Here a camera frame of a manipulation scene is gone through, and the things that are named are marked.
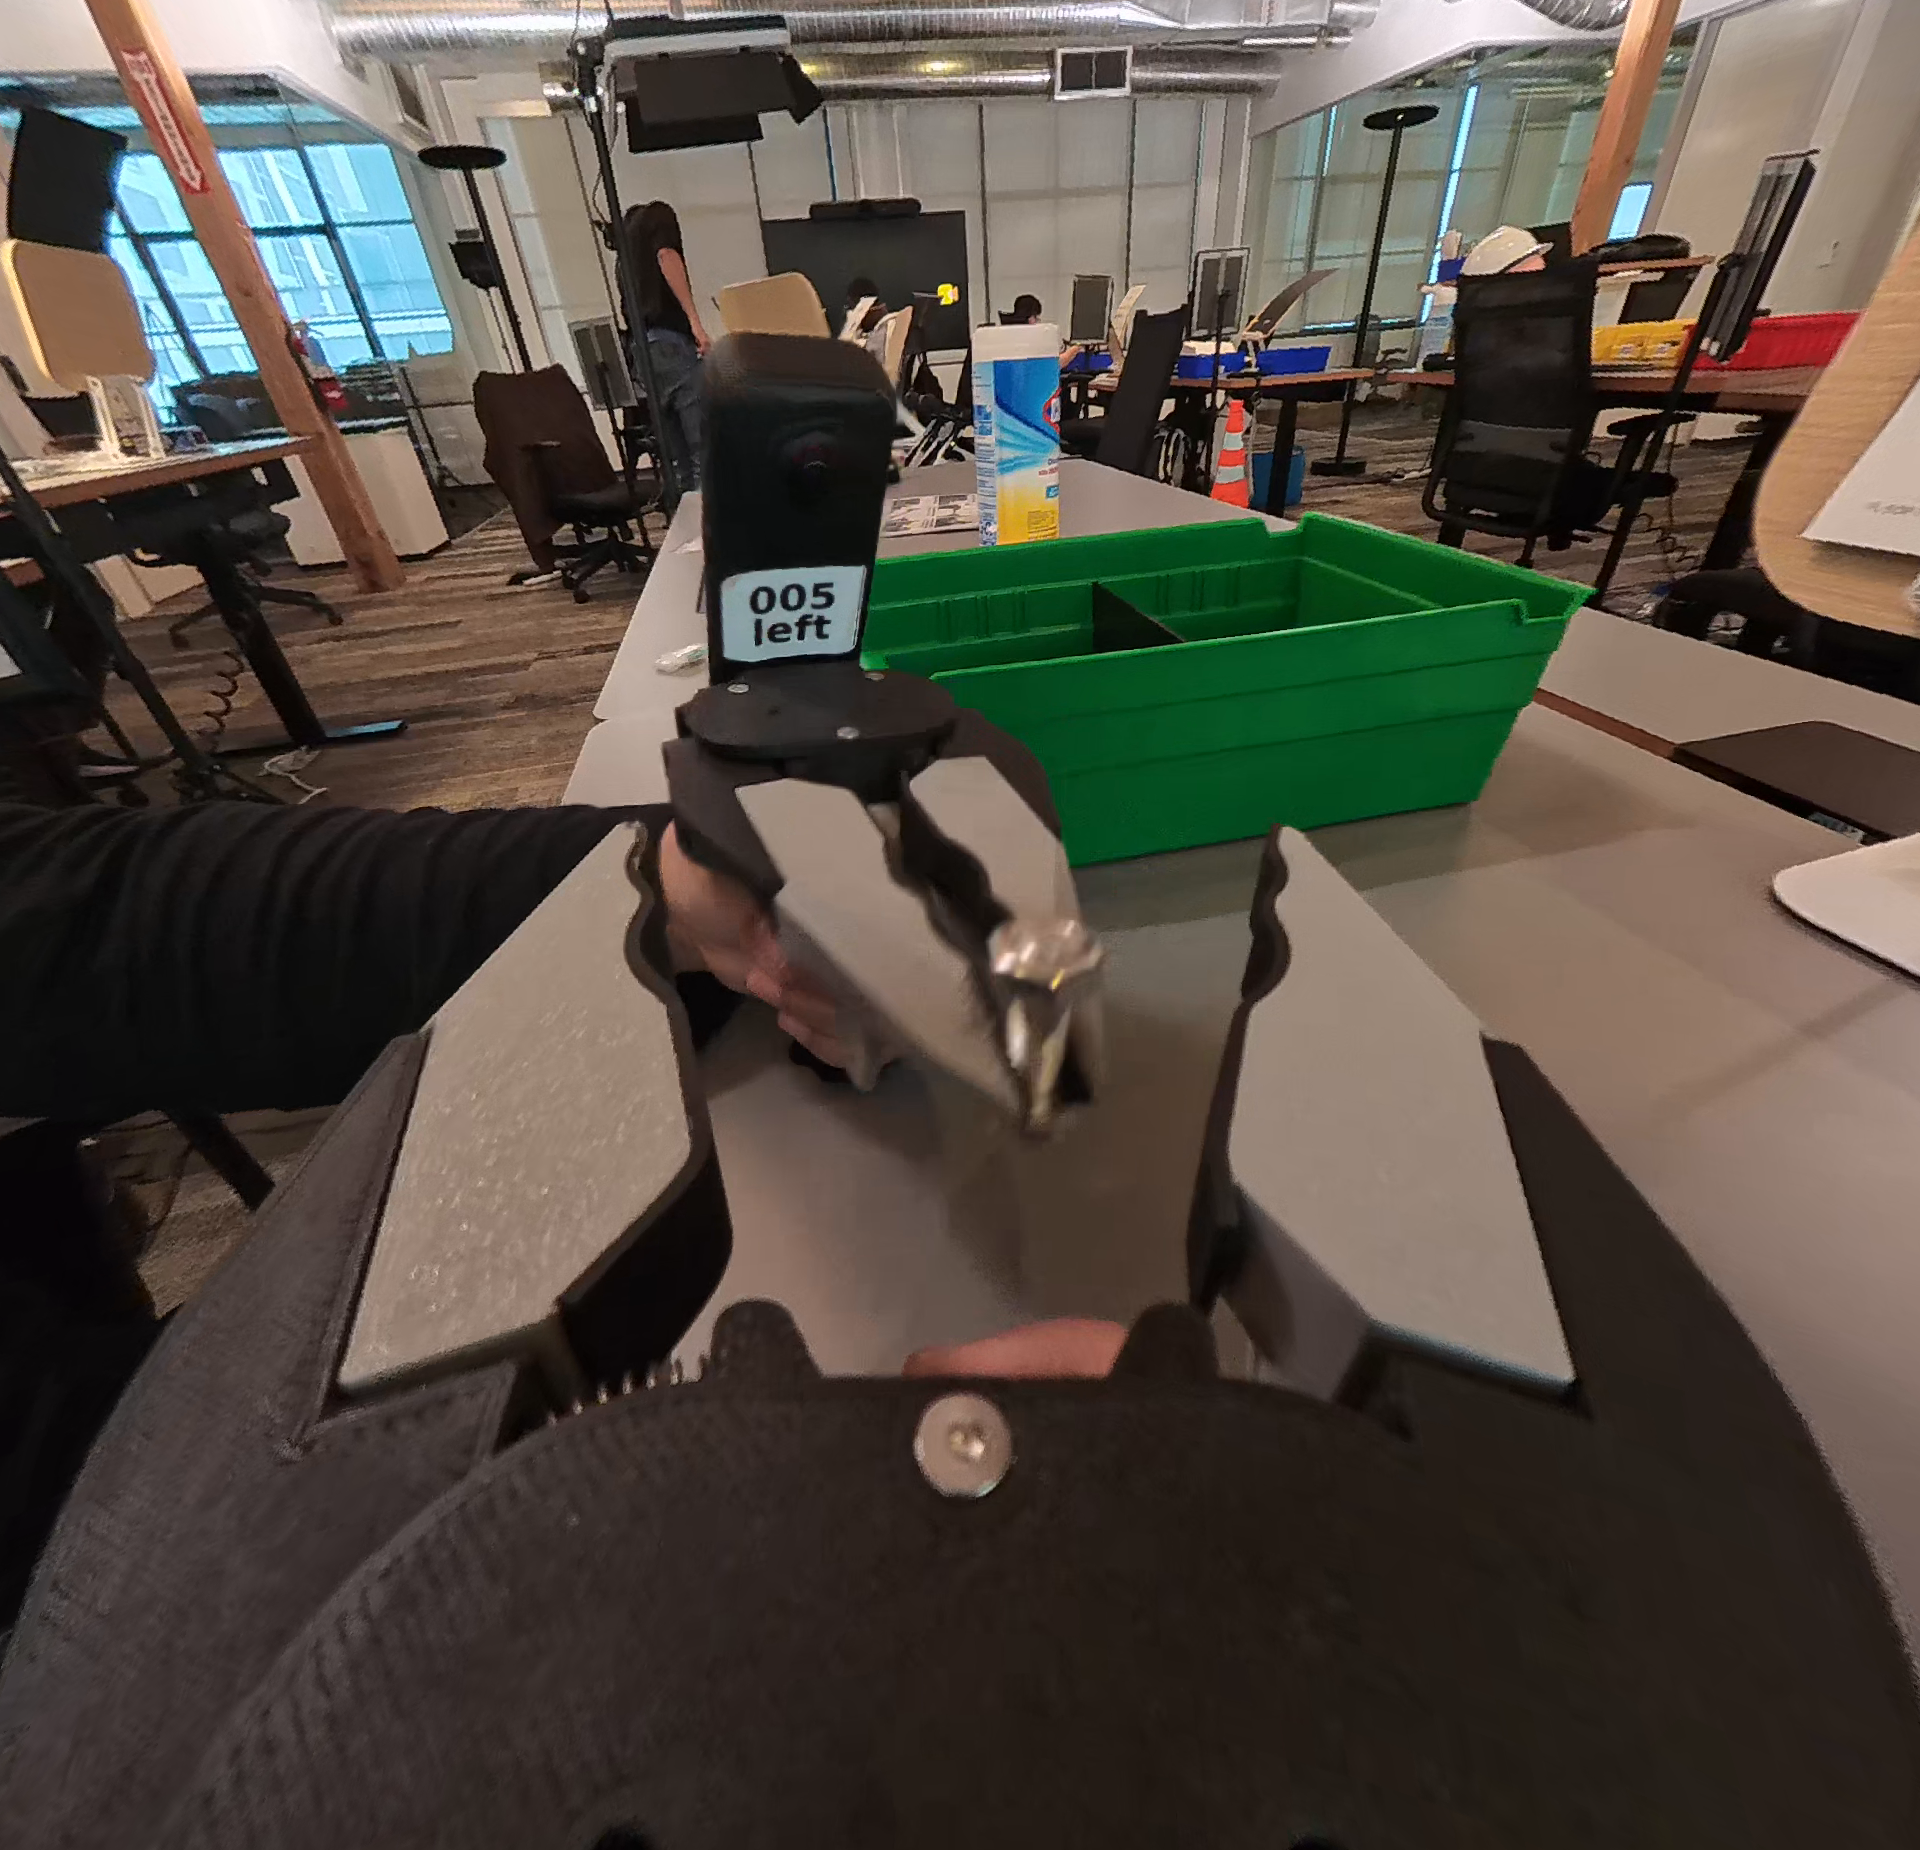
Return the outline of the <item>monitor on arm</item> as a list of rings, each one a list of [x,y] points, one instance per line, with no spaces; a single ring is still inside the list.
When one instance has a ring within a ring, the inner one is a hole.
[[[1735,247],[1718,260],[1703,304],[1695,363],[1728,363],[1762,313],[1765,287],[1817,179],[1817,151],[1765,157]]]

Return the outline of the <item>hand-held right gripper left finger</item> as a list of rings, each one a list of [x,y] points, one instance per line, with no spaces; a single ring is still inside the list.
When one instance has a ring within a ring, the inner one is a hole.
[[[604,836],[420,1032],[348,1403],[503,1367],[584,1407],[689,1374],[734,1220],[652,862],[645,829]]]

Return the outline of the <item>large dark wall screen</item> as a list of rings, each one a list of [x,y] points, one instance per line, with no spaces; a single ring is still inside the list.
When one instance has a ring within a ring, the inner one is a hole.
[[[762,254],[770,276],[800,274],[843,325],[860,298],[887,311],[929,299],[922,341],[929,352],[970,340],[970,236],[964,210],[929,210],[915,198],[815,203],[805,216],[765,217]]]

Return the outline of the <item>person's right hand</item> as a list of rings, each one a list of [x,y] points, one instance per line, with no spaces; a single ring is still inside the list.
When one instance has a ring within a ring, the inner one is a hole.
[[[1050,1316],[966,1343],[915,1351],[902,1376],[924,1383],[1061,1383],[1105,1378],[1126,1348],[1111,1320]]]

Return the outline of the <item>office chair with brown jacket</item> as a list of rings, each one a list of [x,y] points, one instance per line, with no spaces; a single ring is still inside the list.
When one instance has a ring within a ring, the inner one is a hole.
[[[614,466],[563,367],[481,369],[471,409],[485,466],[525,541],[526,564],[509,572],[510,589],[563,589],[584,603],[604,570],[641,579],[652,572],[657,548],[645,513],[653,480]]]

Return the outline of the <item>black studio light on stand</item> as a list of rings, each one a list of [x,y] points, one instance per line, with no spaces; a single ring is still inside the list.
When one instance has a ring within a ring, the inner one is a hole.
[[[634,157],[751,144],[767,117],[811,119],[821,94],[777,13],[683,20],[574,0],[565,61],[591,144],[591,230],[614,260],[621,355],[637,394],[659,408],[637,254],[621,223],[614,137]]]

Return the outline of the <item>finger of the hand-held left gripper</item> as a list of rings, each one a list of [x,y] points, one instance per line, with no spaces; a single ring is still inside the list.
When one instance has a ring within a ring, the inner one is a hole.
[[[902,783],[898,851],[908,883],[970,975],[986,1044],[1009,1076],[995,1049],[986,940],[1011,917],[1084,919],[1063,843],[991,757],[964,756],[929,761]]]
[[[746,783],[738,804],[779,876],[782,940],[852,1007],[852,1074],[869,1085],[891,1055],[943,1071],[1018,1126],[1012,1084],[986,1044],[970,975],[898,851],[898,812],[834,783]]]

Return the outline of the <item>wooden support post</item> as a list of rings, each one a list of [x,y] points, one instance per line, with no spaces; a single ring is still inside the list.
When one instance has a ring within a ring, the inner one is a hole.
[[[1592,150],[1572,205],[1572,254],[1592,254],[1612,233],[1657,94],[1668,40],[1684,0],[1630,0]]]
[[[83,0],[133,107],[167,167],[217,287],[239,325],[280,420],[301,442],[299,460],[357,586],[388,592],[406,570],[381,526],[346,439],[318,394],[296,333],[257,250],[254,230],[217,161],[217,146],[150,0]]]

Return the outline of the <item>wooden standing desk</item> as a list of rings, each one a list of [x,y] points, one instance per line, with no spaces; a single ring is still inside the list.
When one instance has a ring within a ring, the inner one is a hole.
[[[275,741],[234,746],[236,760],[344,750],[406,734],[402,718],[326,726],[264,617],[270,590],[248,570],[252,546],[255,536],[284,528],[275,509],[298,493],[288,460],[308,449],[308,439],[284,433],[150,459],[99,449],[21,470],[4,460],[4,558],[34,554],[79,600],[97,592],[90,570],[107,558],[191,565],[280,723]]]

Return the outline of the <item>printed instruction sheet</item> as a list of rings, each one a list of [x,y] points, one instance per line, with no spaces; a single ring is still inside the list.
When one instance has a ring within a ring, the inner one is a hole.
[[[1826,497],[1803,539],[1918,558],[1918,383]]]

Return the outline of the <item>instruction sheet on white stand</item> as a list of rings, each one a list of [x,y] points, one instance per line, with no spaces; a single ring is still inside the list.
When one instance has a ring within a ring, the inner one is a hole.
[[[1918,377],[1918,233],[1896,250],[1851,334],[1791,426],[1754,507],[1765,582],[1798,611],[1915,641],[1918,558],[1803,539]],[[1918,975],[1918,836],[1783,870],[1772,899],[1829,940]]]

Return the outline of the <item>steel bolt with nut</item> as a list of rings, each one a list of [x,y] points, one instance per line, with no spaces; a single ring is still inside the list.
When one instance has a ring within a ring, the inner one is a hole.
[[[995,1049],[1020,1127],[1032,1138],[1050,1136],[1100,1091],[1104,965],[1104,943],[1079,917],[1011,917],[986,940]]]

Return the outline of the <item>person's left forearm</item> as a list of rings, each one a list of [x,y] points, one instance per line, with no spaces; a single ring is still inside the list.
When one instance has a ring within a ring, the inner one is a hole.
[[[2,815],[2,1109],[311,1109],[666,805]]]

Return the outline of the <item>wipes canister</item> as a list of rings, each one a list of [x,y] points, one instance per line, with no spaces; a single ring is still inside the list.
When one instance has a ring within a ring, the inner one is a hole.
[[[978,325],[970,413],[978,528],[984,546],[1061,533],[1061,337],[1052,321]]]

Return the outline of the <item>green plastic bin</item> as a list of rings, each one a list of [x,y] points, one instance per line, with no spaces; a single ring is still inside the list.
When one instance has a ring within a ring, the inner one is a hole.
[[[1184,644],[1093,654],[1105,584]],[[1590,590],[1310,513],[911,552],[860,651],[1043,766],[1074,866],[1474,802]]]

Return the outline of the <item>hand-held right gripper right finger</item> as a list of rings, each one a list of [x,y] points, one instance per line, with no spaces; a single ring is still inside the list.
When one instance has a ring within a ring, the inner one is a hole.
[[[1405,1364],[1576,1385],[1476,1016],[1293,829],[1259,856],[1187,1272],[1231,1365],[1284,1391],[1360,1407]]]

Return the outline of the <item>black floor lamp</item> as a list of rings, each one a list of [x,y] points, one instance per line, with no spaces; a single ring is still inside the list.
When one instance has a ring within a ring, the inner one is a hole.
[[[1354,369],[1356,374],[1349,377],[1347,383],[1344,385],[1341,422],[1339,422],[1337,442],[1332,448],[1332,453],[1321,455],[1321,459],[1310,462],[1310,471],[1319,478],[1356,478],[1366,471],[1362,460],[1356,459],[1354,453],[1349,453],[1349,440],[1352,440],[1352,420],[1354,420],[1354,408],[1356,408],[1356,385],[1358,385],[1358,380],[1362,380],[1366,374],[1369,374],[1362,360],[1368,357],[1369,337],[1372,337],[1372,329],[1373,329],[1373,299],[1377,299],[1381,266],[1382,266],[1382,258],[1384,258],[1387,223],[1390,223],[1390,211],[1392,211],[1392,203],[1395,195],[1401,159],[1403,159],[1403,150],[1405,150],[1405,134],[1412,130],[1420,130],[1420,127],[1434,124],[1435,119],[1438,119],[1435,104],[1398,104],[1392,107],[1372,110],[1362,119],[1362,127],[1369,134],[1384,134],[1387,137],[1384,172],[1381,179],[1381,193],[1378,193],[1377,217],[1373,217],[1373,239],[1369,247],[1366,279],[1362,279],[1362,289],[1360,289],[1360,299],[1356,306],[1352,361],[1347,363],[1347,367]]]
[[[536,367],[532,352],[528,348],[514,287],[483,193],[483,179],[496,177],[503,170],[507,161],[504,150],[485,141],[444,141],[420,147],[416,159],[420,167],[460,181],[467,193],[471,224],[467,233],[452,245],[452,256],[467,285],[489,293],[494,302],[497,302],[515,352],[515,369],[521,374],[530,373]]]

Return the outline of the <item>person's left hand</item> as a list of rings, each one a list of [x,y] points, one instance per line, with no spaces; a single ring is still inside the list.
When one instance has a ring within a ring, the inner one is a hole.
[[[659,843],[666,937],[680,973],[710,973],[767,1007],[787,1038],[845,1068],[848,1044],[827,988],[783,949],[772,919],[734,879],[693,862],[668,823]]]

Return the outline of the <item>red storage bin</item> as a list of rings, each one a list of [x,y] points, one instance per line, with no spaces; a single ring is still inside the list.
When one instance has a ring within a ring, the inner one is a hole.
[[[1728,357],[1699,352],[1695,373],[1823,369],[1859,323],[1857,311],[1757,314],[1739,351]]]

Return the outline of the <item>black mesh office chair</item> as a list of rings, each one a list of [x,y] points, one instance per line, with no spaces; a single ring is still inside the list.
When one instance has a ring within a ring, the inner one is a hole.
[[[1422,510],[1438,541],[1460,548],[1470,533],[1565,551],[1606,533],[1598,605],[1644,504],[1668,496],[1676,476],[1657,466],[1676,428],[1694,413],[1676,398],[1624,422],[1610,464],[1590,453],[1600,402],[1592,361],[1598,266],[1572,256],[1542,274],[1460,279],[1454,367]]]

